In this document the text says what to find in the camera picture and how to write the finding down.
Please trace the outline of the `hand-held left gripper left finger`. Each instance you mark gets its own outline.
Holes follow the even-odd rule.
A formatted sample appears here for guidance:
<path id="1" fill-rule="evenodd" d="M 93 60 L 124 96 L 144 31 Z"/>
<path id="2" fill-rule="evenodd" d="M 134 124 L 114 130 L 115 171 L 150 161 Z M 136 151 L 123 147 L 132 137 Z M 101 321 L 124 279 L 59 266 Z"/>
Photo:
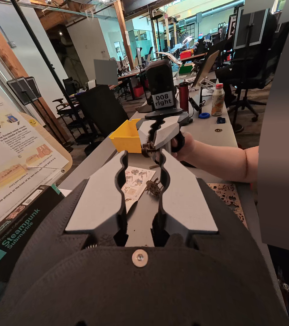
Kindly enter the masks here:
<path id="1" fill-rule="evenodd" d="M 125 195 L 128 152 L 118 153 L 92 174 L 78 200 L 65 232 L 91 234 L 97 240 L 105 235 L 115 241 L 127 241 Z"/>

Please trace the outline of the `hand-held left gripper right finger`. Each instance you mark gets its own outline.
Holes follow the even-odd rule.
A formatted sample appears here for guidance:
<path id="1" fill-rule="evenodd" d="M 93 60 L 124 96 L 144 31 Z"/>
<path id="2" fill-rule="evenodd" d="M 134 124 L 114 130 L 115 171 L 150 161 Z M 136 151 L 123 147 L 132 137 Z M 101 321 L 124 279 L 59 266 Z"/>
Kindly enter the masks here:
<path id="1" fill-rule="evenodd" d="M 193 234 L 218 234 L 196 176 L 165 149 L 160 151 L 159 164 L 163 189 L 152 222 L 153 241 L 167 241 L 173 234 L 184 241 Z"/>

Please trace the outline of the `small wooden gear part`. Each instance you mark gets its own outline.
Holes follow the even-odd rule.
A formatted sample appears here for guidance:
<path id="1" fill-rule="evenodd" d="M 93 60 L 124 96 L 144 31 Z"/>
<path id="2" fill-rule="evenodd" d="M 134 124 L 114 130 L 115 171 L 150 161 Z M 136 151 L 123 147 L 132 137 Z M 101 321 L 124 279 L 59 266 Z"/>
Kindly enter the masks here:
<path id="1" fill-rule="evenodd" d="M 149 141 L 142 145 L 141 153 L 146 158 L 151 158 L 153 161 L 156 159 L 157 149 L 152 141 Z"/>

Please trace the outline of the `wooden gear assembly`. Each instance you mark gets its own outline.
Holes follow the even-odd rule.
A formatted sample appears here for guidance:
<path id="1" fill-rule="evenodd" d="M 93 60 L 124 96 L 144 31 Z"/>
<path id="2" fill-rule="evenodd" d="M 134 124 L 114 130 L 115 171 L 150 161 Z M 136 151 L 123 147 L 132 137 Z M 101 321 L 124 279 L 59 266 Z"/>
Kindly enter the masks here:
<path id="1" fill-rule="evenodd" d="M 164 186 L 161 184 L 159 178 L 155 180 L 148 180 L 146 182 L 146 192 L 149 192 L 155 198 L 159 198 Z"/>

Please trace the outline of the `person's right forearm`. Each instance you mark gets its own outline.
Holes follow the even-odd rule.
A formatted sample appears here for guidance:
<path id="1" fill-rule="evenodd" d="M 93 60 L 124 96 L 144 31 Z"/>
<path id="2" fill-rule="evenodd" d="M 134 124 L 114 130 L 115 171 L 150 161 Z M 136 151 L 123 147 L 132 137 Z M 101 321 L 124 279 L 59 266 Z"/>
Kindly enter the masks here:
<path id="1" fill-rule="evenodd" d="M 258 158 L 259 146 L 243 150 L 196 142 L 191 154 L 185 160 L 218 178 L 254 183 L 257 181 Z"/>

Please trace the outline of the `laser-cut wooden parts sheet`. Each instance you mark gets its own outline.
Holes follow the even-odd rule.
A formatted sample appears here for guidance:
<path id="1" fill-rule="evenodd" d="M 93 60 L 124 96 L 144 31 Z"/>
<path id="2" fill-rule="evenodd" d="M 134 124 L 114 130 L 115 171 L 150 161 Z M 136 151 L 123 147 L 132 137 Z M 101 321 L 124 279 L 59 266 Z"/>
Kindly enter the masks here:
<path id="1" fill-rule="evenodd" d="M 207 185 L 223 200 L 226 205 L 228 205 L 228 207 L 237 215 L 243 225 L 248 229 L 236 186 L 230 183 L 208 183 Z"/>

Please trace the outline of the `black model kit box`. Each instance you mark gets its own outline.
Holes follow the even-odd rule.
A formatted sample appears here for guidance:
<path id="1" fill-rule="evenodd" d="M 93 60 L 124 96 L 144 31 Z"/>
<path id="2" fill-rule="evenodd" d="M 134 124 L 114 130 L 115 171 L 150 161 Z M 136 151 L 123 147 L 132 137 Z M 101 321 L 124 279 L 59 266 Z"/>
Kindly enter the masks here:
<path id="1" fill-rule="evenodd" d="M 54 185 L 39 186 L 0 222 L 0 282 L 7 282 L 24 247 L 65 196 Z"/>

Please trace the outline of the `green box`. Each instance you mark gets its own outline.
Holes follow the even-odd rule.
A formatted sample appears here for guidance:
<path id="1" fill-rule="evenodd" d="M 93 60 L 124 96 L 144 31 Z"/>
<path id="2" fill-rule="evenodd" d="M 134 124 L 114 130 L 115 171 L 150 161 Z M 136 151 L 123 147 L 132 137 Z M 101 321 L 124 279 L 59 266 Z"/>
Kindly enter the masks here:
<path id="1" fill-rule="evenodd" d="M 179 75 L 187 75 L 190 74 L 193 70 L 193 67 L 195 66 L 194 63 L 185 63 L 179 68 L 178 74 Z"/>

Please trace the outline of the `black power strip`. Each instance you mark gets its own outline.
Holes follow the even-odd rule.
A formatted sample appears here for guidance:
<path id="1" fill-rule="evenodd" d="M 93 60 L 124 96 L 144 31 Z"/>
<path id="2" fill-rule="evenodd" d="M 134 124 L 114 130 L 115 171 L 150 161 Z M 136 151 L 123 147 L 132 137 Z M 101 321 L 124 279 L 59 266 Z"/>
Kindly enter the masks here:
<path id="1" fill-rule="evenodd" d="M 189 103 L 195 111 L 201 112 L 201 105 L 197 104 L 193 98 L 189 97 Z"/>

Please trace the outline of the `folded paper instruction sheet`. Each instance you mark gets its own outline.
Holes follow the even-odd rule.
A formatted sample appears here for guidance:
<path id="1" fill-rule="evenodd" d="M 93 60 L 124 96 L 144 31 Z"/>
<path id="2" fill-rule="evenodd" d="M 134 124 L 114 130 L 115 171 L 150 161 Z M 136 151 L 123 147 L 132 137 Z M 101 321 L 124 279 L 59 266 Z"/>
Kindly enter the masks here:
<path id="1" fill-rule="evenodd" d="M 125 196 L 126 213 L 129 212 L 147 187 L 147 181 L 151 181 L 156 171 L 128 166 L 125 170 L 126 183 L 121 190 Z"/>

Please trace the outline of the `black mesh office chair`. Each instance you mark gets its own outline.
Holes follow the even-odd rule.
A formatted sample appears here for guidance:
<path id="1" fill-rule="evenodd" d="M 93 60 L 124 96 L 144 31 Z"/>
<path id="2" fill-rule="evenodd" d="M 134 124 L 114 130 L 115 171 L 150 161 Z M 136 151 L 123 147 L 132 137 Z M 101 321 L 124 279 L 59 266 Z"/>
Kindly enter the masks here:
<path id="1" fill-rule="evenodd" d="M 99 130 L 99 136 L 106 139 L 129 119 L 122 105 L 108 85 L 97 85 L 75 95 L 90 126 Z"/>

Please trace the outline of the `white plastic mechanism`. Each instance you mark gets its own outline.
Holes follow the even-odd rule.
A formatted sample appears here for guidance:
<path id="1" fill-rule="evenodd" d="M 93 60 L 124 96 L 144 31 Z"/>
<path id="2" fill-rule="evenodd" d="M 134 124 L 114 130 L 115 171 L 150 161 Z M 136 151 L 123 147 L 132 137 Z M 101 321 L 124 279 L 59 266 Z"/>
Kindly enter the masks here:
<path id="1" fill-rule="evenodd" d="M 207 93 L 208 96 L 212 95 L 213 92 L 216 90 L 216 83 L 211 81 L 208 77 L 202 78 L 198 83 L 196 84 L 197 87 L 200 87 L 201 89 L 205 89 L 205 94 Z"/>

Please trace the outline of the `tilted wooden board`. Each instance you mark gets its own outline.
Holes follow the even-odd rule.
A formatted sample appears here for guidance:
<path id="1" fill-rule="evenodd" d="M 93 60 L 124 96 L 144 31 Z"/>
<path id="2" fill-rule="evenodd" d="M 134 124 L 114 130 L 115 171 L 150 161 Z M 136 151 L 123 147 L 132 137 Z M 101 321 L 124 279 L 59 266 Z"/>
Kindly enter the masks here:
<path id="1" fill-rule="evenodd" d="M 211 70 L 217 56 L 219 55 L 220 50 L 217 51 L 209 51 L 206 58 L 204 59 L 203 65 L 201 66 L 199 72 L 196 75 L 195 80 L 193 81 L 191 88 L 194 88 L 200 84 L 202 80 L 204 80 L 207 76 L 209 71 Z"/>

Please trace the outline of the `white drink bottle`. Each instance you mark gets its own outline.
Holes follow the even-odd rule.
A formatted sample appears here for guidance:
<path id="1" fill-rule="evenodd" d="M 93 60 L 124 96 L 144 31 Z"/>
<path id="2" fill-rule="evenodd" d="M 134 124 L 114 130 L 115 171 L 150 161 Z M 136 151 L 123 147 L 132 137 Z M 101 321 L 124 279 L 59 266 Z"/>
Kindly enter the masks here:
<path id="1" fill-rule="evenodd" d="M 220 116 L 223 111 L 224 106 L 224 85 L 222 83 L 216 84 L 216 88 L 212 94 L 212 109 L 211 115 L 212 116 Z"/>

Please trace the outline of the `large printed instruction sheet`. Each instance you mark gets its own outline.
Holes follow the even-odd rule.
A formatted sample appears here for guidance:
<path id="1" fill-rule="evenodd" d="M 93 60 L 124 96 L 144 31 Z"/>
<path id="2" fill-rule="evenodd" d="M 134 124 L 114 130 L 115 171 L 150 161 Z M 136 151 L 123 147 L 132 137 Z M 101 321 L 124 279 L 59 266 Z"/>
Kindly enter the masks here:
<path id="1" fill-rule="evenodd" d="M 69 163 L 12 105 L 0 97 L 0 222 Z"/>

